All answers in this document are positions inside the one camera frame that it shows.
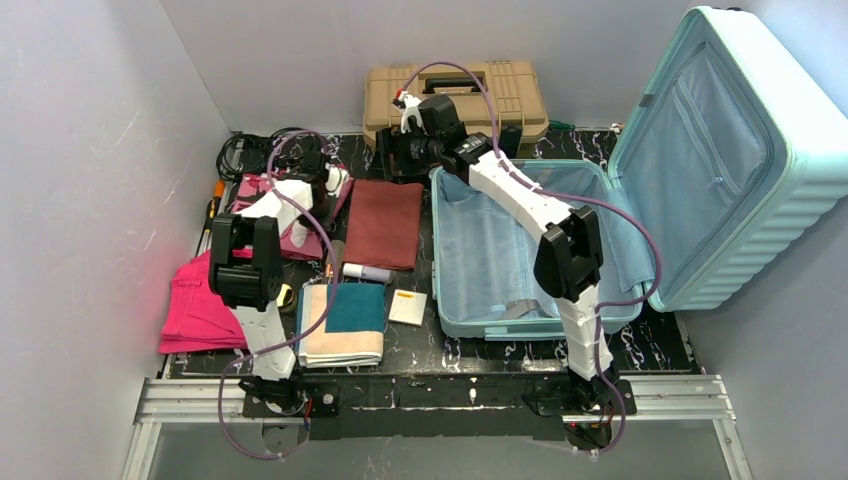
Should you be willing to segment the pink camouflage pants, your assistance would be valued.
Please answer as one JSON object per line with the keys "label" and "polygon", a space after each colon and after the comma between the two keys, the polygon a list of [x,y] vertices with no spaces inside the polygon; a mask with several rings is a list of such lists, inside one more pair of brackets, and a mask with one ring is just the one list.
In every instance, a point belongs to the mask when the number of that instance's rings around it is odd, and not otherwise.
{"label": "pink camouflage pants", "polygon": [[[335,219],[350,194],[354,179],[350,175],[338,196],[329,195],[330,212],[318,220],[325,229]],[[246,175],[240,182],[232,213],[248,217],[274,217],[278,221],[281,254],[286,259],[319,260],[323,257],[323,243],[309,220],[300,221],[302,212],[289,202],[281,200],[277,192],[294,200],[306,210],[312,207],[310,187],[301,180],[277,180],[274,193],[265,174]]]}

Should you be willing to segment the rust red cloth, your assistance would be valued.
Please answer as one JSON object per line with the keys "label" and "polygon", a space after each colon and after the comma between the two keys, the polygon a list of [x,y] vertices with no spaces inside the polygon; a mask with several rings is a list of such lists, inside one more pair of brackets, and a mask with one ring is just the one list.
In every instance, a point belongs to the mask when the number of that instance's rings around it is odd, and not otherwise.
{"label": "rust red cloth", "polygon": [[423,186],[378,180],[355,182],[344,261],[389,270],[415,267]]}

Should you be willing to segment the magenta shorts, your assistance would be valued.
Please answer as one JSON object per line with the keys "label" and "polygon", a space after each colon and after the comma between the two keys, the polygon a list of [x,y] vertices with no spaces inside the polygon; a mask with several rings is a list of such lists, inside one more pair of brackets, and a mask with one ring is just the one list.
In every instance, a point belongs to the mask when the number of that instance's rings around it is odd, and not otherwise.
{"label": "magenta shorts", "polygon": [[160,333],[160,354],[246,348],[241,326],[209,286],[210,252],[179,267],[171,280],[170,303]]}

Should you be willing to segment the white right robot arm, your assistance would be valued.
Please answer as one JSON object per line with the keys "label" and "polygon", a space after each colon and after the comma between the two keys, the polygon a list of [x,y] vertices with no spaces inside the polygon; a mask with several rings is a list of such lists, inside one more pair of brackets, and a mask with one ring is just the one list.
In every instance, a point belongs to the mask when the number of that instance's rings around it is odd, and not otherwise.
{"label": "white right robot arm", "polygon": [[601,377],[612,355],[596,313],[604,257],[595,211],[544,193],[502,151],[500,129],[470,132],[449,96],[420,98],[400,90],[391,103],[400,123],[382,129],[376,140],[384,177],[411,178],[441,167],[509,213],[537,247],[533,274],[557,304],[571,373],[586,382]]}

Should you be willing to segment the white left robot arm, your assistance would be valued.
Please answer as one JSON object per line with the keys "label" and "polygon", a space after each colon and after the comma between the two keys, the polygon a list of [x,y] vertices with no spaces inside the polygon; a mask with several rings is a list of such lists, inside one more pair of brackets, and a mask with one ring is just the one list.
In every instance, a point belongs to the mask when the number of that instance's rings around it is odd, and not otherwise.
{"label": "white left robot arm", "polygon": [[330,158],[307,152],[281,179],[271,177],[271,188],[254,204],[213,220],[209,286],[237,319],[253,355],[252,374],[263,380],[286,380],[296,365],[276,305],[284,280],[281,239],[290,232],[301,245],[308,231],[324,229],[333,178],[343,176]]}

